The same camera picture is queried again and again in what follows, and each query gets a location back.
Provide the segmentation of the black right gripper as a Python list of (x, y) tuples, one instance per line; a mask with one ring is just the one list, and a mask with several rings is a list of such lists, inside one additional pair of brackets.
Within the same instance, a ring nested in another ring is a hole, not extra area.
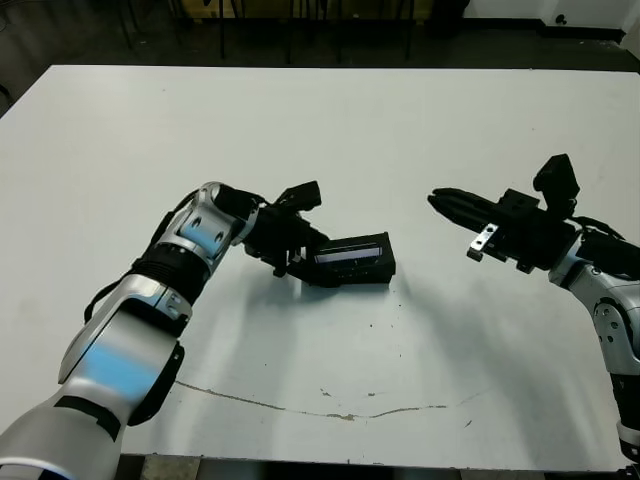
[(497, 202), (458, 188), (437, 188), (428, 203), (454, 224), (479, 233), (466, 255), (481, 261), (489, 255), (513, 259), (516, 269), (529, 274), (549, 271), (577, 237), (577, 229), (538, 207), (539, 200), (507, 190)]

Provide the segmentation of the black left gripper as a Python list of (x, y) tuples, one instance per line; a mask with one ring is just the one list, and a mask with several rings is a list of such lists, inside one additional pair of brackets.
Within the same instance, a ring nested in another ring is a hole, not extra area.
[(270, 265), (276, 277), (291, 275), (308, 285), (330, 288), (327, 271), (302, 256), (303, 249), (321, 246), (329, 240), (297, 212), (271, 204), (259, 208), (243, 245), (246, 254)]

